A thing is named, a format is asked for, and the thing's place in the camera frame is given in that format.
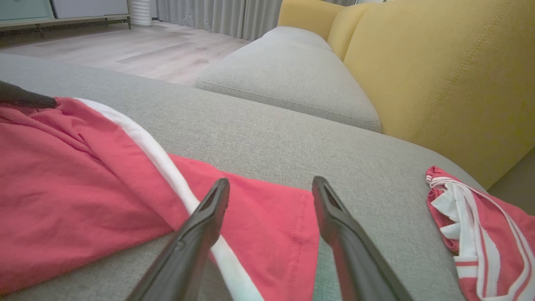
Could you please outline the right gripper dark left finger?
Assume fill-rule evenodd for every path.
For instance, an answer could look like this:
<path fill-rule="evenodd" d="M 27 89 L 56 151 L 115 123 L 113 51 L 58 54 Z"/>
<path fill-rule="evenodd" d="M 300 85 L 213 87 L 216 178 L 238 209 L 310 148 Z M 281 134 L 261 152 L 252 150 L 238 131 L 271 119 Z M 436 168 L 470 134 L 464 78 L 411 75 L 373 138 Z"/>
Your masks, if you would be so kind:
<path fill-rule="evenodd" d="M 228 179 L 218 179 L 149 267 L 126 301 L 196 301 L 210 249 L 229 203 Z"/>

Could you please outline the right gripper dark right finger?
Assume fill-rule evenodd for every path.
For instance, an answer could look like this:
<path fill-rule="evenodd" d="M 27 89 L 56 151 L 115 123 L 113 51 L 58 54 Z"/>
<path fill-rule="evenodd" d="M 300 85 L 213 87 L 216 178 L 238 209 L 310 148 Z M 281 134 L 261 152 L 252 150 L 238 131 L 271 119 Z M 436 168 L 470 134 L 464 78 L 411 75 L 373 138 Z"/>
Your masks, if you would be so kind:
<path fill-rule="evenodd" d="M 313 178 L 312 193 L 319 232 L 332 249 L 343 301 L 413 301 L 324 177 Z"/>

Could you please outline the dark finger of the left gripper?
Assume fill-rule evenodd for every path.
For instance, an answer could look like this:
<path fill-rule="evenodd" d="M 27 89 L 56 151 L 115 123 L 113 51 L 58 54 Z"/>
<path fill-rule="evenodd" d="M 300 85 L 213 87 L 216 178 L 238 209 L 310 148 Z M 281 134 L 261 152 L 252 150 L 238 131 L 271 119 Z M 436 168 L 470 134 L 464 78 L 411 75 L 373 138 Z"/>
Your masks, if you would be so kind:
<path fill-rule="evenodd" d="M 0 81 L 0 104 L 25 108 L 56 108 L 53 97 L 27 91 L 15 84 Z"/>

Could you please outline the red shorts with white stripes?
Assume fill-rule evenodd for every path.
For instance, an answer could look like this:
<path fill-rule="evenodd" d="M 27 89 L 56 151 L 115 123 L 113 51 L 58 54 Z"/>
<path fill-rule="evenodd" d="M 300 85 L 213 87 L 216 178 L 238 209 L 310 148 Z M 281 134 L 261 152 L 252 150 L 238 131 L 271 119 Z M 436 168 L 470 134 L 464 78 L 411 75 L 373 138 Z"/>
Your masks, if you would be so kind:
<path fill-rule="evenodd" d="M 105 105 L 0 105 L 0 296 L 178 230 L 218 179 L 222 237 L 265 301 L 312 301 L 319 233 L 306 190 L 167 153 Z"/>

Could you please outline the large grey sofa seat cushion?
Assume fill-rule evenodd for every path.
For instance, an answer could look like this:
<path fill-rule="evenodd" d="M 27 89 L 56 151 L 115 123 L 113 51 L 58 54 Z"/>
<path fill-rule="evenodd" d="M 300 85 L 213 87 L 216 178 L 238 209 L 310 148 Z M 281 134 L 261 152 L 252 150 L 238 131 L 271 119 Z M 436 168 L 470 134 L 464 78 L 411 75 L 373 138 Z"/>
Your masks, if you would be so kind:
<path fill-rule="evenodd" d="M 168 152 L 219 170 L 311 190 L 325 177 L 415 301 L 466 301 L 426 204 L 439 166 L 481 189 L 444 156 L 300 112 L 120 72 L 0 54 L 0 80 L 126 114 Z"/>

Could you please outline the white ribbed bin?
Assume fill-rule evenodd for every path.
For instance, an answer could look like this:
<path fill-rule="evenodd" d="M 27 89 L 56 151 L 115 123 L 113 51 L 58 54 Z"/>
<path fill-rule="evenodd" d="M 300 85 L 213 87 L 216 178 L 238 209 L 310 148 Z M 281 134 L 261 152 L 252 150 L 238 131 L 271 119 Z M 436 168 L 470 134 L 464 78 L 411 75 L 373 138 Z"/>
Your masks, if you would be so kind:
<path fill-rule="evenodd" d="M 151 27 L 151 0 L 131 0 L 131 24 L 137 27 Z"/>

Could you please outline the yellow sofa backrest cushion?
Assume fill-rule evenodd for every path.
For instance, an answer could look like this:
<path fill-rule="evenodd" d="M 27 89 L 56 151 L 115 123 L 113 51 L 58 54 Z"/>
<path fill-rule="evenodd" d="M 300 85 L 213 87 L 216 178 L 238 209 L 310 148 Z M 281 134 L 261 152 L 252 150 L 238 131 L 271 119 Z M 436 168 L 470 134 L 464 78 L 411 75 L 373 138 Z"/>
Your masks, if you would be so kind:
<path fill-rule="evenodd" d="M 344 62 L 382 133 L 486 189 L 535 148 L 535 0 L 374 3 Z"/>
<path fill-rule="evenodd" d="M 344 7 L 337 13 L 331 26 L 327 43 L 340 60 L 344 61 L 357 24 L 377 3 L 363 3 Z"/>
<path fill-rule="evenodd" d="M 305 29 L 327 40 L 335 17 L 344 8 L 323 0 L 283 0 L 277 26 Z"/>

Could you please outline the grey curtain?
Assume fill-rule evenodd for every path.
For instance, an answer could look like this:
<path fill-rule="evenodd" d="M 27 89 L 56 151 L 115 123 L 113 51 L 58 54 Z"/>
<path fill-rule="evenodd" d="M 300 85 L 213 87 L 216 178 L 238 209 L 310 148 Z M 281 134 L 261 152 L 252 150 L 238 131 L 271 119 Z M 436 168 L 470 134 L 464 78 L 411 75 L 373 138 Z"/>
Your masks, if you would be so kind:
<path fill-rule="evenodd" d="M 283 0 L 155 0 L 158 19 L 254 41 L 275 28 Z"/>

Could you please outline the low cabinet with wooden frame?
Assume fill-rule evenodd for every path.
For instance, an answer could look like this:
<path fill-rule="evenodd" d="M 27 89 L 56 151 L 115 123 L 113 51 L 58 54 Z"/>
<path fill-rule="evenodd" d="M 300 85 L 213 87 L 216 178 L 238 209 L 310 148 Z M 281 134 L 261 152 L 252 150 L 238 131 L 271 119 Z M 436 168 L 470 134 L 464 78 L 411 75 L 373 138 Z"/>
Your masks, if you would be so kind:
<path fill-rule="evenodd" d="M 125 20 L 131 29 L 127 0 L 0 0 L 0 32 L 44 23 Z"/>

